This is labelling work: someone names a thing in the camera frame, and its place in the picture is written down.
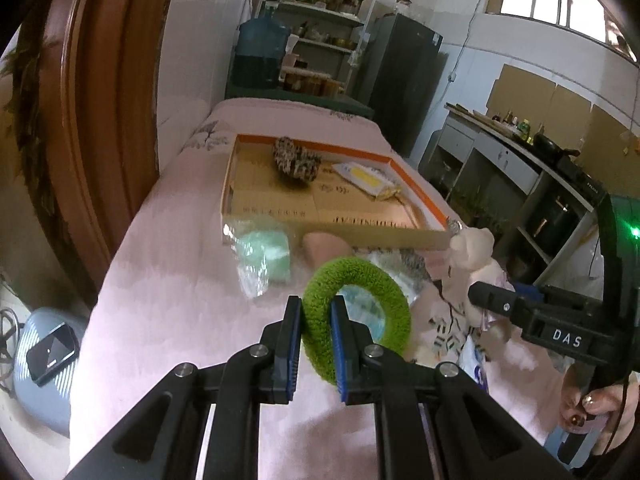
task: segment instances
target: fingernail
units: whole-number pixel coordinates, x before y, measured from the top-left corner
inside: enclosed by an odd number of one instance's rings
[[[571,424],[572,426],[578,426],[578,428],[581,428],[584,426],[584,417],[581,415],[574,415],[571,418]]]

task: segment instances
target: metal bolt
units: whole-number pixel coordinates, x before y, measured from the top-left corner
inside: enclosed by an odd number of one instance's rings
[[[460,369],[453,363],[443,363],[440,365],[439,370],[441,374],[450,379],[455,377]]]
[[[385,349],[380,345],[368,345],[364,348],[364,355],[371,358],[380,357],[384,352]]]
[[[249,354],[251,354],[251,357],[264,357],[268,353],[269,349],[266,347],[266,345],[257,344],[249,348]]]
[[[191,363],[182,363],[181,365],[177,365],[174,368],[174,374],[178,377],[188,377],[193,374],[193,371],[196,369],[194,365]]]

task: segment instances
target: black refrigerator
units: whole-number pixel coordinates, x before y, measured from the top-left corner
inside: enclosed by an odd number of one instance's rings
[[[441,44],[441,35],[402,14],[376,22],[352,95],[373,108],[373,120],[399,155],[409,156],[420,133]]]

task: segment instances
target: blue stool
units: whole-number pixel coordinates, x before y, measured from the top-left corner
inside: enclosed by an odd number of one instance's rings
[[[69,325],[80,344],[88,324],[87,320],[52,308],[40,308],[29,316],[15,351],[14,390],[18,402],[27,413],[56,433],[69,436],[69,392],[78,360],[60,370],[60,373],[42,387],[31,380],[27,365],[29,349],[62,323]]]

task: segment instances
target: white and yellow packet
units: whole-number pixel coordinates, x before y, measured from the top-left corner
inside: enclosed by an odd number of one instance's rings
[[[379,171],[357,162],[334,164],[334,171],[376,200],[386,200],[400,193],[400,188]]]

